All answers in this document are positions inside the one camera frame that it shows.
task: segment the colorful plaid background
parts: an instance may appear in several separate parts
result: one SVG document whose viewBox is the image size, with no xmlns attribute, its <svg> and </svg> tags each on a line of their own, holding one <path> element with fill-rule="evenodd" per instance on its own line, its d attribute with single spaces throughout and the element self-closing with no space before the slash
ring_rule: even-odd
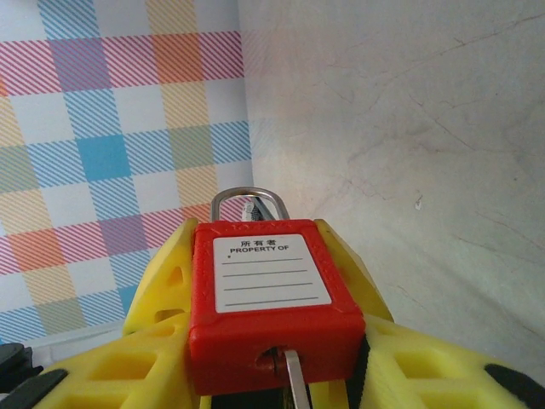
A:
<svg viewBox="0 0 545 409">
<path fill-rule="evenodd" d="M 236 0 L 0 1 L 0 343 L 121 320 L 248 184 Z"/>
</svg>

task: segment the white surface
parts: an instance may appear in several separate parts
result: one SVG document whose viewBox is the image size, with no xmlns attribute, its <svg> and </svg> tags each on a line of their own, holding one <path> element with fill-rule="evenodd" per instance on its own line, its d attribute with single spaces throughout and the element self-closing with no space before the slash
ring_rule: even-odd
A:
<svg viewBox="0 0 545 409">
<path fill-rule="evenodd" d="M 239 1 L 255 185 L 545 383 L 545 2 Z"/>
<path fill-rule="evenodd" d="M 331 304 L 300 234 L 214 239 L 218 313 Z"/>
</svg>

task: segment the yellow plastic lockout device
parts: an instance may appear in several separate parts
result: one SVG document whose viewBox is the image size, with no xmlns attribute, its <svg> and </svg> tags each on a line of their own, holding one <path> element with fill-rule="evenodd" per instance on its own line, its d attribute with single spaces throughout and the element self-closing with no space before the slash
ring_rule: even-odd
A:
<svg viewBox="0 0 545 409">
<path fill-rule="evenodd" d="M 259 221 L 216 222 L 221 202 L 232 196 L 253 198 L 249 203 L 255 204 L 255 219 Z M 362 260 L 324 220 L 305 225 L 306 232 L 318 232 L 319 246 L 326 249 L 320 253 L 322 247 L 304 245 L 304 239 L 292 237 L 297 234 L 283 233 L 285 221 L 282 224 L 263 220 L 270 218 L 263 199 L 277 207 L 280 218 L 287 218 L 284 204 L 277 195 L 264 189 L 241 187 L 229 189 L 214 199 L 213 222 L 205 223 L 206 228 L 197 219 L 185 220 L 147 266 L 125 320 L 123 337 L 46 368 L 0 402 L 0 409 L 545 407 L 544 389 L 509 365 L 395 324 Z M 217 230 L 230 232 L 230 237 L 221 236 L 206 242 L 208 236 L 203 232 L 214 231 L 214 223 L 220 223 L 217 226 L 221 229 Z M 265 231 L 264 227 L 276 233 L 273 236 L 256 233 Z M 204 243 L 197 251 L 196 241 Z M 254 250 L 243 251 L 243 248 Z M 231 345 L 231 352 L 226 354 L 232 356 L 215 357 L 214 361 L 206 362 L 207 367 L 213 368 L 207 381 L 224 379 L 226 368 L 232 371 L 230 381 L 237 381 L 240 368 L 236 368 L 234 362 L 233 370 L 232 357 L 254 356 L 251 354 L 255 344 L 255 358 L 245 361 L 241 371 L 262 371 L 264 379 L 272 382 L 275 382 L 272 377 L 278 377 L 278 387 L 260 389 L 245 380 L 237 385 L 237 389 L 243 391 L 197 395 L 195 390 L 199 385 L 192 376 L 199 369 L 196 366 L 201 365 L 192 356 L 194 345 L 199 341 L 195 335 L 196 323 L 200 325 L 199 330 L 203 325 L 219 325 L 223 320 L 228 322 L 229 314 L 235 311 L 247 316 L 251 326 L 254 324 L 251 320 L 259 319 L 260 311 L 274 316 L 283 308 L 293 308 L 300 313 L 307 311 L 305 308 L 315 311 L 328 302 L 333 303 L 333 290 L 344 291 L 344 287 L 333 290 L 328 287 L 333 281 L 325 279 L 323 271 L 316 268 L 329 266 L 328 263 L 331 264 L 328 274 L 341 276 L 344 290 L 359 308 L 364 322 L 364 335 L 349 376 L 305 382 L 307 368 L 316 367 L 317 358 L 310 353 L 302 354 L 298 344 L 291 343 L 291 338 L 281 343 L 274 338 L 274 333 L 267 333 L 266 325 L 254 325 L 261 328 L 260 334 L 255 336 L 239 333 L 237 329 L 228 330 L 230 333 L 225 336 L 217 334 L 217 345 Z M 210 267 L 211 273 L 197 276 L 205 274 L 201 269 L 203 265 Z M 213 291 L 192 295 L 192 288 L 198 282 L 196 277 Z M 192 314 L 192 308 L 195 309 L 192 297 L 214 306 L 213 314 L 207 317 Z M 290 334 L 297 333 L 295 320 L 294 323 L 287 321 L 287 326 L 293 326 Z M 245 345 L 244 351 L 237 351 L 236 346 L 229 343 L 237 337 L 240 344 Z M 262 350 L 267 337 L 274 338 L 274 344 Z M 340 339 L 336 348 L 348 346 Z"/>
</svg>

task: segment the red padlock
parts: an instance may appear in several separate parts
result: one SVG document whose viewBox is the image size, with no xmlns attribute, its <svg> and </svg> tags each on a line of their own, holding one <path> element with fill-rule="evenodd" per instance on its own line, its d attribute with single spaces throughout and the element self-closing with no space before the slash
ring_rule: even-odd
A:
<svg viewBox="0 0 545 409">
<path fill-rule="evenodd" d="M 286 216 L 274 193 L 264 194 Z M 293 349 L 308 383 L 351 377 L 364 336 L 350 296 L 311 220 L 200 224 L 195 233 L 189 333 L 192 379 L 199 395 L 289 384 L 282 351 Z"/>
</svg>

